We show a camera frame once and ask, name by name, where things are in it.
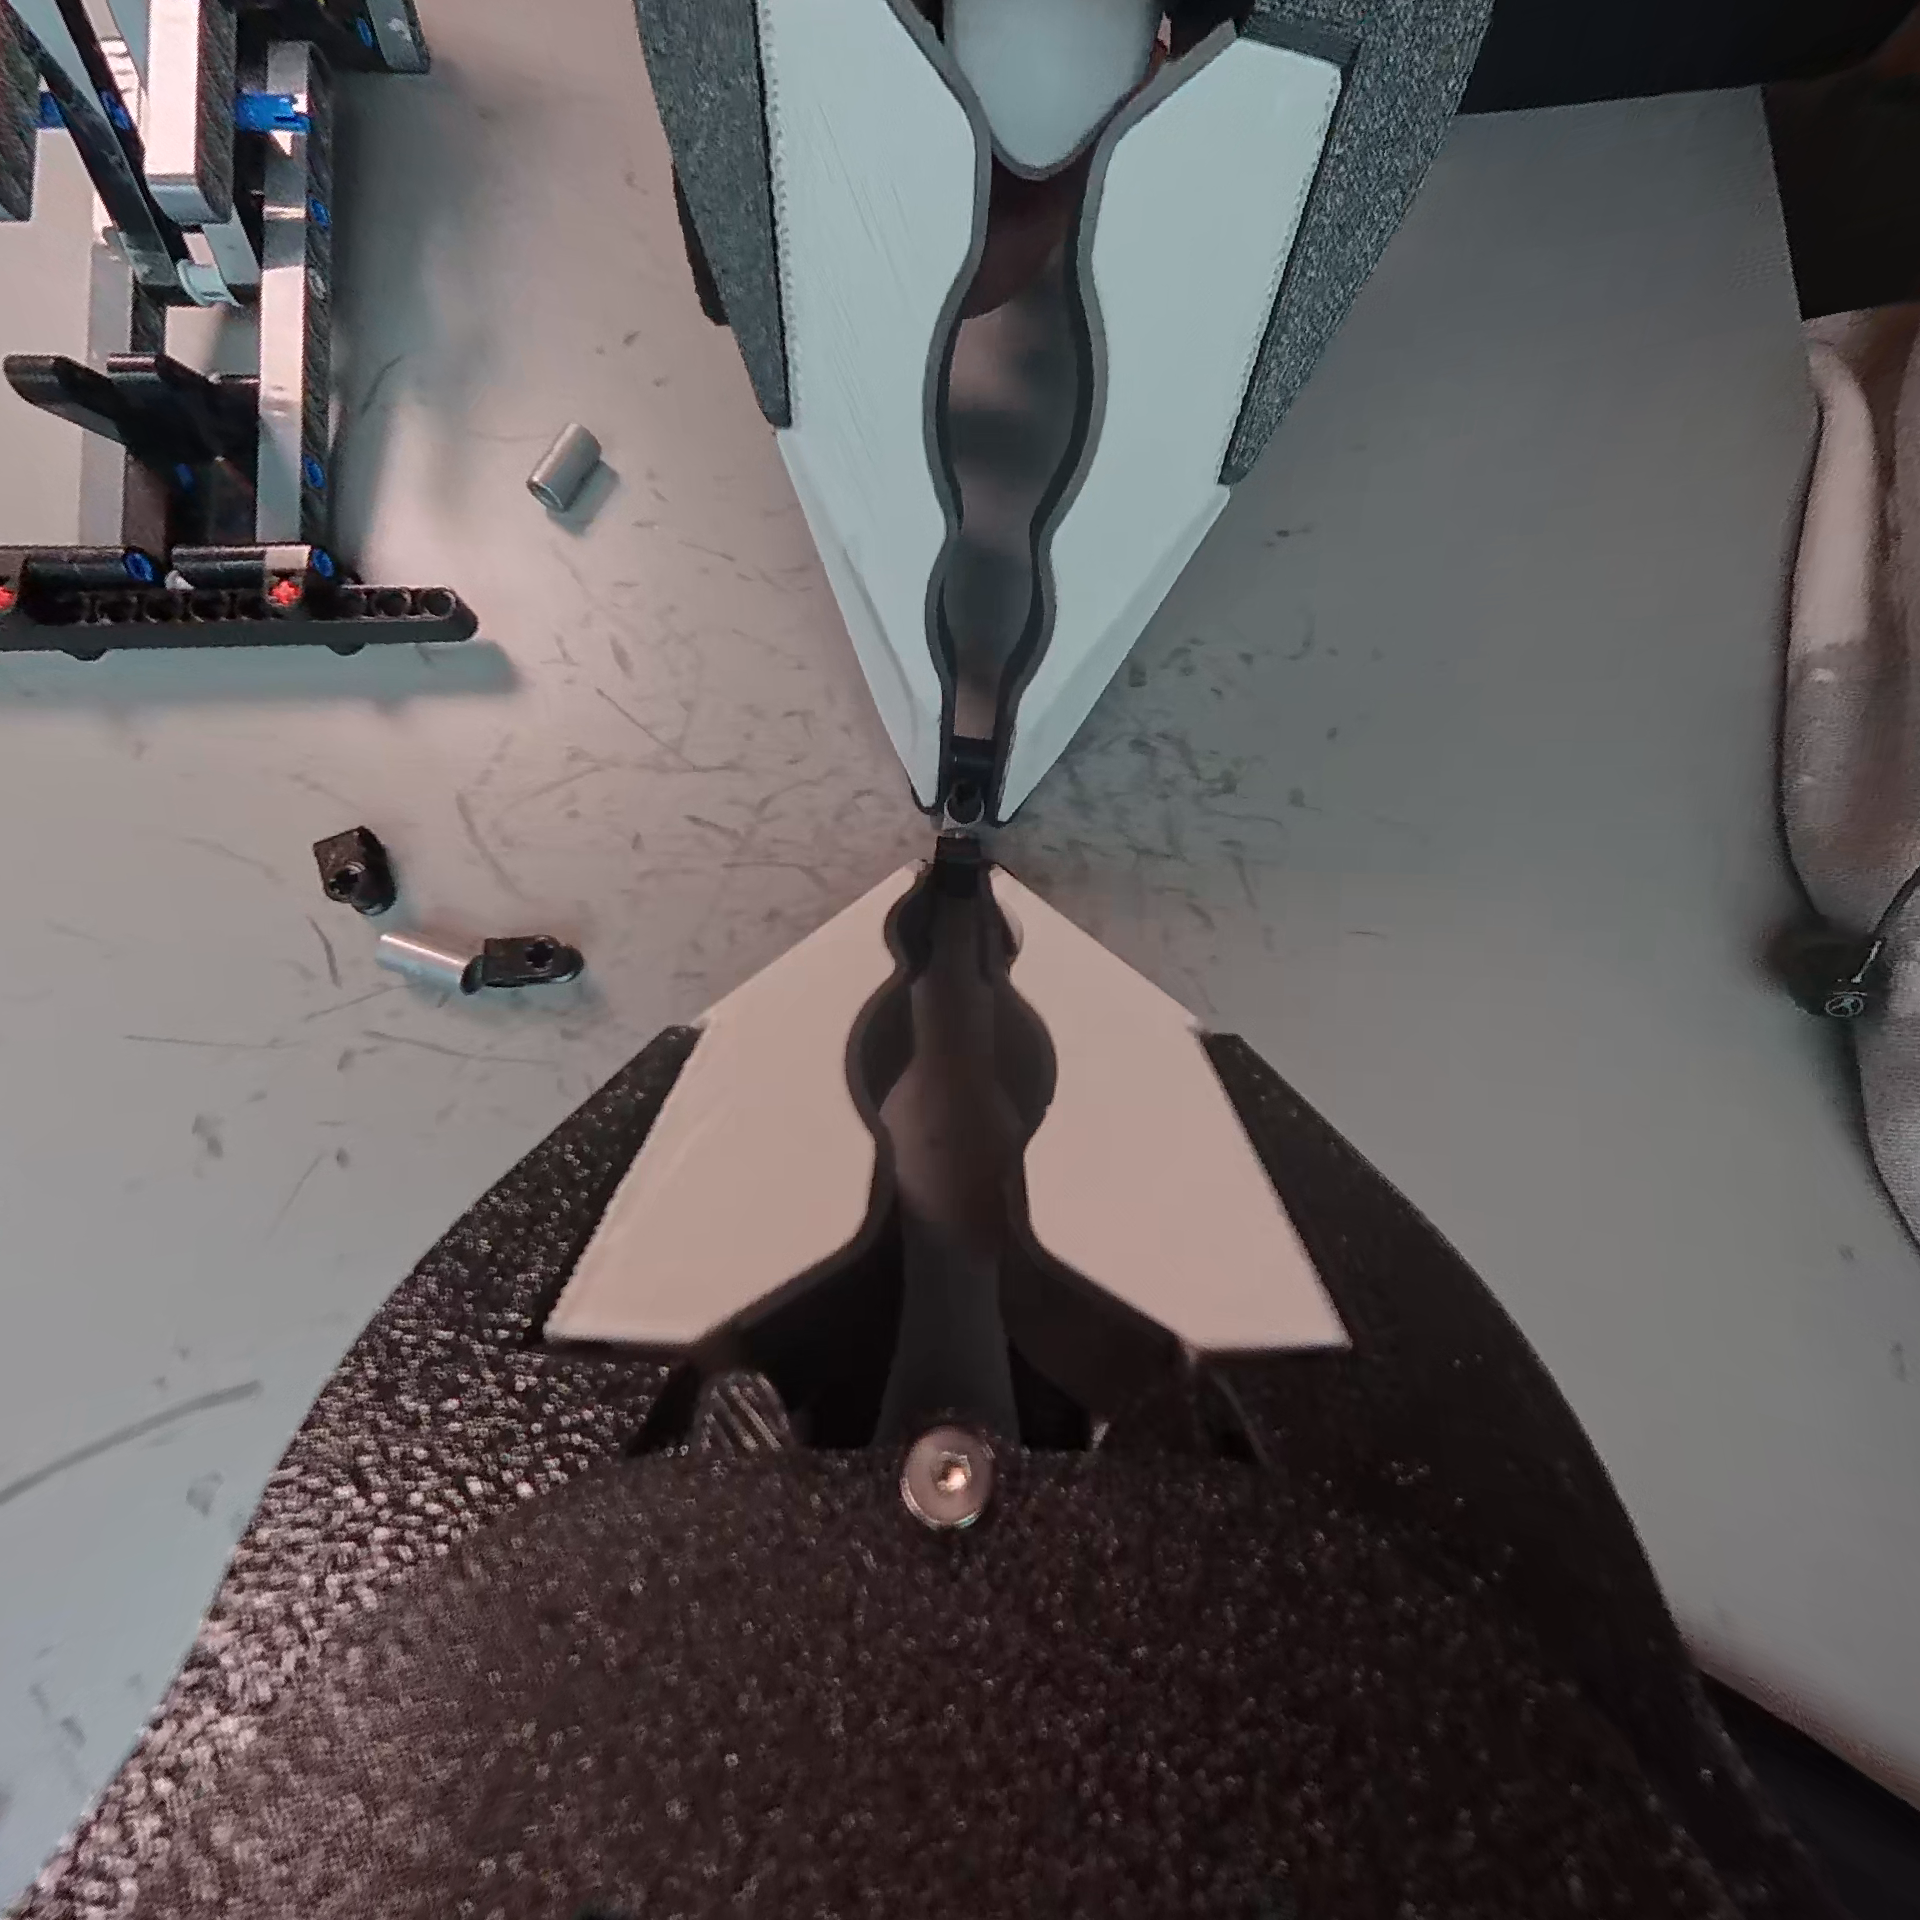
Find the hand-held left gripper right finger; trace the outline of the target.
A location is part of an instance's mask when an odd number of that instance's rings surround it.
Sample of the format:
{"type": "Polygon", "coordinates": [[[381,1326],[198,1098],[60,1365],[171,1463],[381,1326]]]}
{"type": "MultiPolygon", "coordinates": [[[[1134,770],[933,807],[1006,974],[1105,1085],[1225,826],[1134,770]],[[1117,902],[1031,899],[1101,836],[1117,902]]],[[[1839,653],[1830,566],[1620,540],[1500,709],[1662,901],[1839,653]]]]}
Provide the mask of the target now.
{"type": "Polygon", "coordinates": [[[1237,1423],[1235,1363],[1348,1355],[1201,1022],[1007,870],[983,874],[980,912],[1018,1379],[1095,1443],[1237,1423]]]}

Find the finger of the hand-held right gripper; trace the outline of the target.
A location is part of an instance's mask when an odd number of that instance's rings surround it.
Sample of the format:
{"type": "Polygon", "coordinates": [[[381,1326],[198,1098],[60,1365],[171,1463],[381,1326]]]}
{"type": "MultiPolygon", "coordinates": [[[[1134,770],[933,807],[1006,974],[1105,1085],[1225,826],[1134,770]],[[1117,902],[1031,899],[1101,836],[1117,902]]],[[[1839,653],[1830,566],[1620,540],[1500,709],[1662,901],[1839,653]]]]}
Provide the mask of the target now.
{"type": "Polygon", "coordinates": [[[930,597],[953,534],[938,349],[977,262],[978,135],[905,5],[758,3],[789,426],[778,445],[921,807],[947,690],[930,597]]]}
{"type": "Polygon", "coordinates": [[[1347,90],[1333,28],[1215,28],[1089,158],[1062,268],[1084,362],[994,717],[1006,826],[1229,503],[1229,445],[1347,90]]]}

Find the grey black toy chassis model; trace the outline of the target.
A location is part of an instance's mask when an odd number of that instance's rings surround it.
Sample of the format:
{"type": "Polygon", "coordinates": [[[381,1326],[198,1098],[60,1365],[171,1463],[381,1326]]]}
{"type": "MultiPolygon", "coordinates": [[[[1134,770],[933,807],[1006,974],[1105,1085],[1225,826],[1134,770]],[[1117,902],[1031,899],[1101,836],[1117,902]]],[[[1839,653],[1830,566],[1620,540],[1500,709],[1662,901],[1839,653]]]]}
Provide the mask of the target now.
{"type": "Polygon", "coordinates": [[[331,542],[333,83],[415,77],[407,3],[4,3],[4,222],[61,133],[91,187],[87,349],[17,405],[102,445],[87,543],[4,543],[4,653],[463,643],[447,587],[331,542]]]}

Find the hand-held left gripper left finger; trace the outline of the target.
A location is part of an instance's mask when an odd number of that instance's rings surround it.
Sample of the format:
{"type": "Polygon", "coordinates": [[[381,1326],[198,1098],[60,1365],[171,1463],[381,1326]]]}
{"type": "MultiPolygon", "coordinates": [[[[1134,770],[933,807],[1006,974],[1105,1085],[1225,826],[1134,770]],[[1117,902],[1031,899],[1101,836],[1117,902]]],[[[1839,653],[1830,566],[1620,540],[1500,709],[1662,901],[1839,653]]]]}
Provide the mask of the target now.
{"type": "Polygon", "coordinates": [[[935,901],[935,867],[903,867],[699,1015],[541,1326],[666,1365],[641,1450],[690,1440],[727,1376],[761,1376],[817,1450],[875,1437],[905,1292],[881,1103],[935,901]]]}

